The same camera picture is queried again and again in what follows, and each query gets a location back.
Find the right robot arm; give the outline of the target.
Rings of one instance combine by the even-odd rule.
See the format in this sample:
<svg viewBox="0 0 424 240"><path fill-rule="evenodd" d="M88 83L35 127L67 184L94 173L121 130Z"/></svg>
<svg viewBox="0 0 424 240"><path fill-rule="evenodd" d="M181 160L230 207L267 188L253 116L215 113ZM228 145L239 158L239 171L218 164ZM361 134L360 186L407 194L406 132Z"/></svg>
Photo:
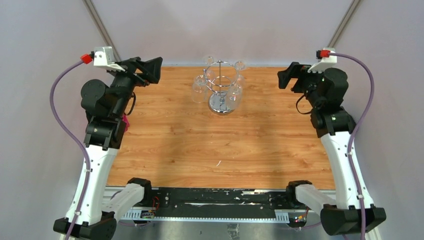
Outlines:
<svg viewBox="0 0 424 240"><path fill-rule="evenodd" d="M285 201L292 209L301 205L319 214L324 231L330 235L366 234L384 222L386 211L370 196L351 141L357 123L343 108L348 76L330 67L313 72L311 66L292 62L277 73L278 86L291 88L311 105L310 121L328 156L335 183L335 198L320 192L310 181L290 181Z"/></svg>

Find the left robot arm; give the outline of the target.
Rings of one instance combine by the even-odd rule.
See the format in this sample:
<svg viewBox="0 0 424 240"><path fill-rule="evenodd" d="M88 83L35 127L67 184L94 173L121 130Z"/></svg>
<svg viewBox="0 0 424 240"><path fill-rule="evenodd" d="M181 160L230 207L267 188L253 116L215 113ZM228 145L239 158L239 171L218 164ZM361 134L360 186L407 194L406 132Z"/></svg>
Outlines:
<svg viewBox="0 0 424 240"><path fill-rule="evenodd" d="M81 106L88 120L84 140L76 140L83 154L83 166L66 215L53 224L53 230L66 240L110 240L117 223L134 205L154 209L160 205L151 182L137 177L131 178L107 203L103 203L103 197L126 131L126 108L136 100L134 89L160 81L163 59L142 61L133 57L102 63L91 53L84 54L74 67L89 63L106 68L113 81L106 85L99 79L91 79L80 91Z"/></svg>

